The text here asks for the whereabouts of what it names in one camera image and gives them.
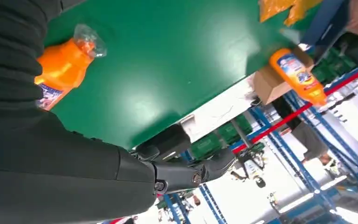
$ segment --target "screw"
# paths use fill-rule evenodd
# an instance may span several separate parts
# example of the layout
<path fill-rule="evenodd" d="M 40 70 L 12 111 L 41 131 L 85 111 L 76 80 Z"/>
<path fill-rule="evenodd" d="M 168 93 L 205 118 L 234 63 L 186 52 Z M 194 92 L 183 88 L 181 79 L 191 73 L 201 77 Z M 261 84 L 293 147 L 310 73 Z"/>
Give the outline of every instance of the screw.
<path fill-rule="evenodd" d="M 164 187 L 165 187 L 164 183 L 161 183 L 161 182 L 156 182 L 156 183 L 154 184 L 154 188 L 155 188 L 156 190 L 163 190 Z"/>
<path fill-rule="evenodd" d="M 195 183 L 197 185 L 201 183 L 201 175 L 199 173 L 194 173 L 193 183 Z"/>

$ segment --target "green crate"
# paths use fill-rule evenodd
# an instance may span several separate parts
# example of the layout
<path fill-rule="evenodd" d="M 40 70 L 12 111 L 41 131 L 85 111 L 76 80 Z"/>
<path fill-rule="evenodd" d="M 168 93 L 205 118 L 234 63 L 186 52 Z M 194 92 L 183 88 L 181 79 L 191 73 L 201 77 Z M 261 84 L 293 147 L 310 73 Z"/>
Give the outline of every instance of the green crate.
<path fill-rule="evenodd" d="M 234 119 L 235 121 L 237 121 L 238 126 L 244 132 L 245 135 L 252 133 L 253 130 L 252 126 L 246 120 L 244 115 L 240 114 Z M 224 141 L 229 145 L 241 139 L 241 137 L 239 136 L 239 134 L 237 133 L 236 129 L 234 128 L 234 126 L 231 124 L 230 121 L 220 126 L 217 129 L 217 131 L 219 135 L 222 137 L 222 139 L 224 139 Z"/>
<path fill-rule="evenodd" d="M 231 122 L 223 124 L 217 129 L 217 131 L 221 138 L 229 145 L 241 139 Z"/>
<path fill-rule="evenodd" d="M 219 137 L 209 133 L 191 146 L 191 154 L 197 160 L 206 159 L 222 148 Z"/>

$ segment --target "red bar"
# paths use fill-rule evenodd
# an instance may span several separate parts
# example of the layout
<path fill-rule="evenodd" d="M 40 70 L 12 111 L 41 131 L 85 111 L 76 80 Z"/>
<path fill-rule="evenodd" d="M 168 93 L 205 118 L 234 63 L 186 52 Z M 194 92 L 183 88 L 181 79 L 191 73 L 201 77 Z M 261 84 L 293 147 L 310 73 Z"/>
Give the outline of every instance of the red bar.
<path fill-rule="evenodd" d="M 243 145 L 240 145 L 240 146 L 238 146 L 237 148 L 233 149 L 232 152 L 233 152 L 234 154 L 237 154 L 237 153 L 239 153 L 241 150 L 243 150 L 243 149 L 245 149 L 245 148 L 246 148 L 246 145 L 243 144 Z"/>
<path fill-rule="evenodd" d="M 346 80 L 340 82 L 339 84 L 337 84 L 333 88 L 329 89 L 328 91 L 325 92 L 325 94 L 328 96 L 328 95 L 334 93 L 335 91 L 341 89 L 343 86 L 347 85 L 348 83 L 352 82 L 353 80 L 355 80 L 357 78 L 358 78 L 358 72 L 356 74 L 354 74 L 353 76 L 347 78 Z M 308 110 L 311 106 L 312 106 L 311 103 L 305 104 L 304 106 L 300 107 L 297 111 L 295 111 L 292 114 L 290 114 L 289 116 L 283 118 L 281 121 L 279 121 L 278 123 L 272 125 L 266 131 L 260 133 L 259 135 L 257 135 L 253 139 L 251 139 L 250 142 L 256 143 L 258 140 L 260 140 L 263 137 L 267 136 L 269 133 L 275 131 L 277 128 L 279 128 L 283 124 L 286 124 L 288 121 L 291 121 L 293 118 L 297 117 L 297 115 L 299 115 L 300 113 L 304 112 L 305 110 Z"/>

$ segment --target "plastic bag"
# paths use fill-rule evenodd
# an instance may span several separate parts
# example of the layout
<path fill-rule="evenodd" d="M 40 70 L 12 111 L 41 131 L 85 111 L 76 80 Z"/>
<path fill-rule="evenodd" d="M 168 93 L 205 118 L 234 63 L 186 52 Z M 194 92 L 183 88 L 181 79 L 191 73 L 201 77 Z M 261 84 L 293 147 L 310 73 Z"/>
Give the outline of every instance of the plastic bag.
<path fill-rule="evenodd" d="M 75 44 L 91 57 L 106 56 L 105 42 L 98 36 L 95 30 L 85 24 L 78 24 L 73 35 Z"/>
<path fill-rule="evenodd" d="M 303 19 L 308 9 L 313 8 L 321 1 L 322 0 L 260 0 L 260 22 L 264 22 L 291 7 L 289 16 L 284 22 L 286 26 L 291 26 Z"/>

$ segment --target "bottle label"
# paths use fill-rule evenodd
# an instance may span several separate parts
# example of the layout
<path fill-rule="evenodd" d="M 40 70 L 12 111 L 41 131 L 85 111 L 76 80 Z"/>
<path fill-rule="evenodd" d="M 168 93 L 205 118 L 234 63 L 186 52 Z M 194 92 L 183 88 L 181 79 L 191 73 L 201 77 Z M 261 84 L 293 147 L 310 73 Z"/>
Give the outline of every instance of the bottle label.
<path fill-rule="evenodd" d="M 279 58 L 278 65 L 290 79 L 294 79 L 302 85 L 314 86 L 314 77 L 307 72 L 305 66 L 293 54 L 287 54 Z"/>
<path fill-rule="evenodd" d="M 39 85 L 43 89 L 43 98 L 38 100 L 38 106 L 42 109 L 48 108 L 62 94 L 62 91 L 53 89 L 44 84 Z"/>

